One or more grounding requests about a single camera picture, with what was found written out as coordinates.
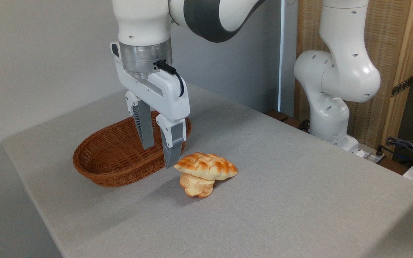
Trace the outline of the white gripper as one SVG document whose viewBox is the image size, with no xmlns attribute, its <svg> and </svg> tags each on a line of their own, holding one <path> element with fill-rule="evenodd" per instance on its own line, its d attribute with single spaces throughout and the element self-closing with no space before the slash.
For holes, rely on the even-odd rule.
<svg viewBox="0 0 413 258">
<path fill-rule="evenodd" d="M 143 149 L 154 145 L 150 107 L 160 114 L 165 167 L 174 166 L 187 139 L 185 117 L 190 114 L 186 83 L 182 78 L 160 69 L 158 62 L 172 64 L 171 42 L 152 46 L 110 43 L 118 77 L 128 90 L 128 112 L 133 116 Z"/>
</svg>

